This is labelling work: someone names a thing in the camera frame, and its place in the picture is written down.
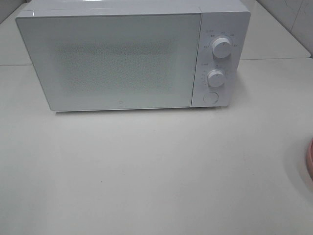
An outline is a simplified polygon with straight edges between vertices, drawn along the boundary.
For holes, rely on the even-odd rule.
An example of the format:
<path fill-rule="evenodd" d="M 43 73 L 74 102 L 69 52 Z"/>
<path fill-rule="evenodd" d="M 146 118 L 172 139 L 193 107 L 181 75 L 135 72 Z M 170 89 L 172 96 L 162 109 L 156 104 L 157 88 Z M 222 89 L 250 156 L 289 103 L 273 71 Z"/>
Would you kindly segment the lower white dial knob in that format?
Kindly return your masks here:
<path fill-rule="evenodd" d="M 209 87 L 217 88 L 222 86 L 226 81 L 226 75 L 222 70 L 212 70 L 207 75 Z"/>

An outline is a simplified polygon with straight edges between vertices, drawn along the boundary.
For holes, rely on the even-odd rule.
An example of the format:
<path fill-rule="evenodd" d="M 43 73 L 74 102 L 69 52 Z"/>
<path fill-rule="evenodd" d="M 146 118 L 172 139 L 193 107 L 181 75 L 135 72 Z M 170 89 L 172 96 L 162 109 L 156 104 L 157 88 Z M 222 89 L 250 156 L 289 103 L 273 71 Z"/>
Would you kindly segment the round white door button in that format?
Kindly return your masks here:
<path fill-rule="evenodd" d="M 208 92 L 203 97 L 203 101 L 206 104 L 210 104 L 210 105 L 215 104 L 218 101 L 218 99 L 219 99 L 219 95 L 215 92 Z"/>

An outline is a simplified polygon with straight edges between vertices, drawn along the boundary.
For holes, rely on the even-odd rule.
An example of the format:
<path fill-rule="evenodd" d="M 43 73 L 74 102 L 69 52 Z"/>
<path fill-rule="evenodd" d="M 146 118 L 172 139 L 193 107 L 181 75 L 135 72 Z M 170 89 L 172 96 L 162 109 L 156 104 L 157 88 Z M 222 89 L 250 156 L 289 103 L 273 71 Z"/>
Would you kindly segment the white microwave oven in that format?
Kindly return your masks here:
<path fill-rule="evenodd" d="M 239 0 L 33 0 L 16 19 L 176 14 L 201 15 L 192 102 L 188 108 L 227 106 L 251 16 Z M 219 59 L 212 53 L 212 42 L 222 36 L 231 41 L 232 50 L 228 57 Z M 212 70 L 225 73 L 222 86 L 208 86 L 207 75 Z M 208 92 L 219 95 L 213 105 L 203 101 Z"/>

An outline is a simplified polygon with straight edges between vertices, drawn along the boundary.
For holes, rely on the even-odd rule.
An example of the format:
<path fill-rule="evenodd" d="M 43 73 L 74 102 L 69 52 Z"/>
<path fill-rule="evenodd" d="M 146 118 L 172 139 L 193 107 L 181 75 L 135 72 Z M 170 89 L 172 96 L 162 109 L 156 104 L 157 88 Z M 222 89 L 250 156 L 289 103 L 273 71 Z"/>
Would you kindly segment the upper white dial knob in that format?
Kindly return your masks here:
<path fill-rule="evenodd" d="M 212 53 L 219 59 L 224 59 L 231 54 L 231 41 L 225 37 L 219 37 L 212 42 Z"/>

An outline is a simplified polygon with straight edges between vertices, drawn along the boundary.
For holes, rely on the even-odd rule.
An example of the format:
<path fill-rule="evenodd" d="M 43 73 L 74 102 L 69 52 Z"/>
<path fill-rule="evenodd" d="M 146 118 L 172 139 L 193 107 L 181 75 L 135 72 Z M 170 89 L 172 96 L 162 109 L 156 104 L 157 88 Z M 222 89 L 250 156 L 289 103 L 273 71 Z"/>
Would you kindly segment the white microwave door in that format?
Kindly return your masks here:
<path fill-rule="evenodd" d="M 17 18 L 56 112 L 185 108 L 200 14 Z"/>

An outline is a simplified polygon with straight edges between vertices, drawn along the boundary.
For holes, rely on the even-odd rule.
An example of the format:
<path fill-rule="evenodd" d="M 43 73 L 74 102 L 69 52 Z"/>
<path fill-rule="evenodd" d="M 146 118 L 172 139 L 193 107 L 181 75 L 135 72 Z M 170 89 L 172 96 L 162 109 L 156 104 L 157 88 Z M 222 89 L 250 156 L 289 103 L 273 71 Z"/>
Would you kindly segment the pink round plate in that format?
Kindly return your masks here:
<path fill-rule="evenodd" d="M 310 140 L 305 156 L 306 170 L 307 170 L 307 185 L 313 190 L 313 140 Z"/>

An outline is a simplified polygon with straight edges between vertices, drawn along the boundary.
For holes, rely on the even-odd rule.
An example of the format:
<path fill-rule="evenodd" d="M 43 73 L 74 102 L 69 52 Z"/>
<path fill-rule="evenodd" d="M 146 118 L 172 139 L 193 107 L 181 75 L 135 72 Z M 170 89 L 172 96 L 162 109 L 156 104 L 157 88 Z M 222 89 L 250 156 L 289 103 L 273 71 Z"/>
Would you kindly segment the white dial knob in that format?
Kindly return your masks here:
<path fill-rule="evenodd" d="M 231 41 L 225 37 L 219 37 L 212 42 L 212 53 L 219 59 L 224 59 L 231 54 Z"/>
<path fill-rule="evenodd" d="M 226 75 L 222 70 L 212 70 L 207 75 L 209 87 L 217 88 L 222 86 L 226 81 Z"/>

